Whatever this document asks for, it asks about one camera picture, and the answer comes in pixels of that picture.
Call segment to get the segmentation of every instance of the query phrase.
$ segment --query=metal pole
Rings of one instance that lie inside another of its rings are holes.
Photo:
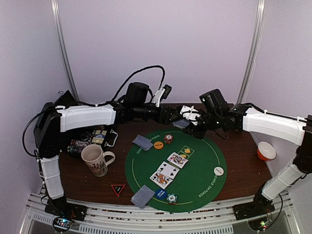
[[[79,101],[77,89],[75,86],[72,70],[71,70],[70,65],[69,65],[69,59],[68,59],[68,55],[67,55],[67,51],[66,51],[65,40],[64,40],[63,30],[62,30],[62,24],[61,24],[60,14],[59,14],[59,2],[58,2],[58,0],[51,0],[51,4],[52,4],[53,17],[54,17],[55,25],[56,25],[57,32],[58,32],[58,41],[59,41],[60,50],[62,53],[62,60],[63,60],[66,76],[68,79],[68,83],[69,83],[69,86],[70,86],[70,89],[72,91],[74,98],[77,101]]]
[[[245,70],[245,75],[244,75],[244,79],[242,82],[242,86],[239,91],[237,103],[242,103],[246,101],[246,97],[248,94],[250,82],[251,82],[253,71],[254,71],[254,65],[255,65],[254,60],[255,60],[257,50],[258,50],[258,46],[260,44],[260,37],[261,37],[263,19],[264,19],[264,11],[265,11],[265,0],[258,0],[258,11],[256,15],[255,24],[254,24],[252,46],[250,48],[247,67]]]

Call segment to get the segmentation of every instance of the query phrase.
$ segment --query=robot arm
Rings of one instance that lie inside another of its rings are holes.
[[[258,132],[278,137],[298,145],[296,158],[258,190],[251,204],[234,207],[236,219],[266,214],[272,200],[306,174],[312,173],[312,116],[288,117],[269,113],[247,104],[228,104],[220,91],[212,90],[200,96],[206,112],[183,106],[180,114],[191,120],[184,132],[203,138],[207,130],[229,129]]]
[[[71,106],[68,103],[45,104],[42,110],[44,114],[39,117],[35,125],[34,136],[40,174],[49,195],[46,212],[55,215],[62,213],[65,217],[67,214],[71,217],[74,213],[76,220],[83,220],[86,209],[84,206],[66,201],[59,171],[61,134],[72,129],[94,125],[123,124],[135,118],[145,121],[152,119],[162,124],[172,122],[175,110],[160,104],[160,101],[168,96],[171,87],[165,85],[152,103],[145,103],[148,90],[148,85],[135,82],[129,85],[127,94],[119,101],[89,106]]]

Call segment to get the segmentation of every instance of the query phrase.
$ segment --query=blue poker chip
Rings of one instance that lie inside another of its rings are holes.
[[[155,192],[155,197],[158,199],[165,199],[167,197],[167,191],[164,189],[157,189]]]

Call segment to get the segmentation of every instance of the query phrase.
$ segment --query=metal frame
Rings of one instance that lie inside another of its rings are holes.
[[[252,46],[248,57],[247,67],[245,70],[242,86],[239,91],[237,103],[243,103],[246,101],[249,86],[252,80],[255,67],[255,57],[260,45],[260,38],[263,30],[264,12],[265,12],[266,0],[258,0],[258,11],[255,19]]]
[[[52,224],[54,216],[44,212],[45,205],[40,199],[45,194],[42,188],[39,194],[32,193],[24,211],[19,234],[28,234],[32,221],[47,225]],[[282,193],[287,221],[293,234],[300,234],[296,221],[297,214],[287,192]],[[211,202],[208,205],[191,212],[170,213],[156,210],[152,207],[139,209],[136,206],[111,205],[92,202],[68,200],[71,203],[88,207],[84,222],[76,221],[71,231],[84,234],[233,234],[233,225],[247,222],[236,221],[233,205],[250,202],[253,196]],[[274,200],[275,212],[279,212],[281,202]]]
[[[75,86],[75,82],[73,79],[73,74],[72,74],[72,70],[70,68],[67,50],[66,50],[66,46],[65,46],[63,29],[62,29],[62,24],[61,24],[61,20],[60,20],[60,14],[59,14],[59,1],[58,0],[51,0],[51,4],[52,4],[53,17],[54,17],[55,25],[56,25],[57,32],[58,32],[58,41],[59,41],[59,46],[60,46],[60,50],[62,53],[62,60],[63,60],[65,72],[67,75],[68,83],[69,83],[69,86],[70,86],[70,89],[72,91],[74,98],[77,101],[79,101],[79,96],[78,96],[77,89]]]

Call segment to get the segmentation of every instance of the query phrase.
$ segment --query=green poker chip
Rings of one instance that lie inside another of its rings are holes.
[[[175,194],[168,194],[167,202],[169,205],[175,205],[177,202],[177,195]]]

